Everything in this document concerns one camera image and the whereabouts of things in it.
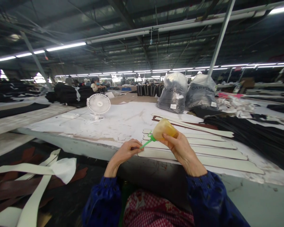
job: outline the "white fan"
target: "white fan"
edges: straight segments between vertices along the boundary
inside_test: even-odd
[[[95,120],[101,117],[100,114],[106,113],[110,109],[110,100],[103,94],[94,94],[86,101],[87,108],[94,114]]]

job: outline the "blue jacket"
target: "blue jacket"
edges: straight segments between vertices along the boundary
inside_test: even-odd
[[[227,196],[221,179],[214,173],[201,177],[186,177],[187,199],[195,226],[249,226],[240,211]],[[117,178],[102,177],[92,188],[82,213],[86,226],[118,226],[121,213],[121,192]]]

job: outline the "person's right hand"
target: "person's right hand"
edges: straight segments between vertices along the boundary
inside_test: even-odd
[[[179,131],[178,137],[173,138],[166,133],[162,136],[165,140],[160,142],[166,145],[174,154],[175,158],[181,163],[188,175],[199,177],[207,174],[206,168],[197,158],[196,153],[190,147],[187,138]]]

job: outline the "ceiling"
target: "ceiling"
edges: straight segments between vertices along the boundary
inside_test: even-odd
[[[281,2],[236,0],[233,11]],[[0,57],[90,37],[225,13],[228,0],[2,0]],[[284,54],[284,13],[230,21],[216,65],[265,62]],[[90,72],[210,65],[221,23],[45,52],[37,57]],[[9,61],[34,63],[31,56]]]

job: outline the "metal pole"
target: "metal pole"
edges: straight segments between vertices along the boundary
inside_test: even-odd
[[[32,54],[32,56],[33,56],[33,59],[35,60],[35,63],[36,63],[36,65],[38,66],[41,75],[42,75],[43,78],[45,79],[45,83],[46,83],[46,85],[48,86],[48,90],[49,90],[49,91],[53,91],[53,89],[52,89],[52,87],[51,87],[51,84],[48,82],[48,79],[46,78],[45,72],[44,72],[44,70],[43,70],[43,68],[42,68],[42,66],[41,66],[41,64],[40,64],[40,62],[39,62],[37,56],[36,56],[35,53],[34,53],[34,50],[33,50],[33,48],[32,48],[32,45],[30,44],[28,38],[26,37],[26,34],[25,34],[23,31],[20,31],[20,33],[21,33],[21,36],[22,36],[22,38],[24,39],[24,41],[25,41],[25,43],[26,43],[26,45],[27,45],[27,47],[28,47],[28,49],[29,49],[29,52],[31,52],[31,54]]]
[[[233,68],[231,68],[231,70],[230,70],[230,73],[229,73],[229,76],[228,76],[228,79],[227,79],[227,82],[226,82],[226,83],[228,83],[232,71],[233,71]]]
[[[218,54],[219,54],[219,51],[220,51],[220,48],[221,48],[221,44],[222,44],[222,41],[223,41],[223,38],[224,38],[224,35],[225,35],[225,31],[226,31],[228,21],[229,21],[231,12],[233,10],[235,1],[236,0],[230,0],[229,1],[228,8],[227,8],[227,11],[226,11],[226,15],[224,17],[224,21],[223,21],[221,31],[220,31],[220,34],[219,34],[218,42],[217,42],[217,45],[216,45],[216,48],[215,48],[215,51],[214,51],[214,55],[212,56],[210,68],[208,70],[209,76],[211,76],[212,71],[214,69],[214,66],[215,66],[215,63],[216,63],[216,60],[217,60],[217,57],[218,57]]]

